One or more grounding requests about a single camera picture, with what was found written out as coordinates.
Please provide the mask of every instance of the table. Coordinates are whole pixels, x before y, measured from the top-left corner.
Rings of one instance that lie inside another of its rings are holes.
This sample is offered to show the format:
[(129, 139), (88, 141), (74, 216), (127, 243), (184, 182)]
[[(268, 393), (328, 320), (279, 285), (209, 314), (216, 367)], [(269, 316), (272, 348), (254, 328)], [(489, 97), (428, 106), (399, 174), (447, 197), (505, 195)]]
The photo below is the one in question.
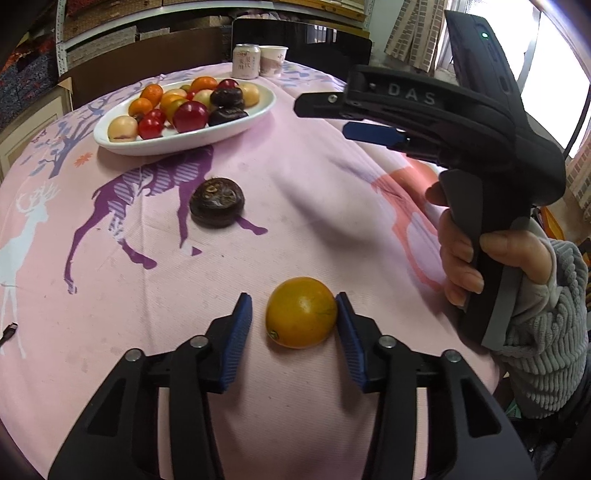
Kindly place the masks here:
[[(210, 402), (227, 479), (361, 478), (376, 395), (357, 391), (335, 336), (289, 351), (264, 332), (268, 296), (300, 275), (347, 292), (359, 314), (415, 350), (461, 351), (496, 386), (495, 364), (461, 343), (441, 292), (440, 209), (423, 196), (434, 172), (345, 140), (342, 122), (294, 115), (300, 93), (342, 90), (340, 80), (287, 63), (280, 79), (256, 80), (277, 96), (264, 121), (172, 158), (122, 157), (94, 142), (101, 114), (147, 83), (229, 76), (230, 67), (147, 79), (66, 115), (32, 141), (0, 189), (1, 320), (19, 324), (0, 355), (0, 417), (44, 476), (126, 350), (173, 350), (245, 291), (254, 317), (238, 378)], [(212, 176), (234, 179), (246, 198), (244, 220), (218, 231), (187, 220), (187, 192)], [(170, 478), (165, 448), (160, 455)]]

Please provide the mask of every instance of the white oval plate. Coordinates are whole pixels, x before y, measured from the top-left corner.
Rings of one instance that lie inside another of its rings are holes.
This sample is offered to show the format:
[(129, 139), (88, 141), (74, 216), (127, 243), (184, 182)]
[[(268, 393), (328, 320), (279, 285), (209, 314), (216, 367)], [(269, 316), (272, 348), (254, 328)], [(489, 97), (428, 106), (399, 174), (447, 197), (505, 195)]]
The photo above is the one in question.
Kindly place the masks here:
[[(187, 81), (170, 83), (169, 85), (162, 85), (166, 92), (173, 88), (180, 88), (181, 85), (186, 85)], [(107, 128), (111, 121), (120, 116), (127, 115), (129, 104), (139, 97), (135, 95), (114, 106), (111, 110), (103, 115), (95, 126), (94, 136), (95, 141), (107, 150), (118, 153), (120, 155), (131, 155), (139, 157), (142, 155), (161, 155), (167, 153), (175, 153), (191, 148), (202, 147), (210, 145), (221, 140), (233, 137), (239, 133), (248, 130), (250, 127), (256, 125), (263, 117), (271, 110), (275, 104), (275, 94), (263, 85), (256, 86), (261, 94), (259, 102), (250, 108), (246, 109), (247, 117), (228, 122), (227, 124), (216, 125), (215, 127), (205, 127), (194, 132), (178, 133), (174, 128), (164, 128), (163, 136), (161, 138), (153, 138), (151, 140), (142, 140), (138, 137), (135, 142), (112, 142), (107, 136)]]

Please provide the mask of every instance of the screw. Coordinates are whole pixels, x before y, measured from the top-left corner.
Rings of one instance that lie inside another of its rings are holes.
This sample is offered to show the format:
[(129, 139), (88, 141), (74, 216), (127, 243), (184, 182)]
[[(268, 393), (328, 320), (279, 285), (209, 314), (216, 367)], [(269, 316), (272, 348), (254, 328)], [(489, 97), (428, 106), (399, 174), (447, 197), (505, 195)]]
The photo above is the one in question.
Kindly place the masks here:
[(378, 343), (384, 348), (394, 348), (398, 342), (393, 336), (382, 335), (379, 338)]
[(443, 355), (453, 364), (458, 363), (462, 359), (460, 352), (456, 352), (455, 350), (445, 350)]
[(131, 350), (127, 350), (125, 352), (125, 359), (128, 362), (136, 362), (140, 358), (142, 358), (142, 350), (139, 348), (132, 348)]
[(207, 340), (207, 337), (205, 337), (203, 335), (197, 335), (189, 340), (189, 344), (193, 348), (203, 348), (208, 343), (209, 343), (209, 340)]

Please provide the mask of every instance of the person's hand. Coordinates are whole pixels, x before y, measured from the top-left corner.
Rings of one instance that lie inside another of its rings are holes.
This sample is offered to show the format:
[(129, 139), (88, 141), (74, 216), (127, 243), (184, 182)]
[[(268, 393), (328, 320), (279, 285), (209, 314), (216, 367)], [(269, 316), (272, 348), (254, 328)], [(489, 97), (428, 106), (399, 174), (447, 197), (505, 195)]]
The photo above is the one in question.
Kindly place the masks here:
[[(447, 200), (439, 183), (425, 193), (427, 201), (447, 206)], [(461, 307), (467, 292), (481, 293), (484, 280), (470, 262), (474, 255), (470, 239), (452, 220), (447, 209), (439, 220), (438, 236), (443, 270), (447, 275), (444, 291), (447, 299)], [(480, 236), (480, 248), (493, 260), (510, 267), (521, 268), (525, 275), (538, 285), (544, 285), (552, 273), (552, 257), (544, 244), (533, 233), (523, 230), (505, 230)]]

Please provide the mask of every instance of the person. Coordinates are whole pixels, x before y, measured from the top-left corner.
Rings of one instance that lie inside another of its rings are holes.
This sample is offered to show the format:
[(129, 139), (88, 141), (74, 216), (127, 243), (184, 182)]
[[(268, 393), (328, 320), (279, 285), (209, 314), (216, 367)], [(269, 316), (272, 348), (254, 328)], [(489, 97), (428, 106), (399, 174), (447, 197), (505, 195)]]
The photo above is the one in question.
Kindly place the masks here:
[[(426, 191), (426, 198), (447, 206), (439, 183)], [(449, 209), (441, 215), (438, 236), (447, 276), (444, 292), (460, 307), (468, 292), (479, 294), (484, 287), (482, 275), (470, 265), (474, 247)], [(533, 219), (527, 231), (481, 235), (480, 248), (525, 274), (505, 344), (492, 353), (509, 373), (522, 415), (514, 426), (542, 474), (591, 405), (587, 265), (575, 244), (548, 239)]]

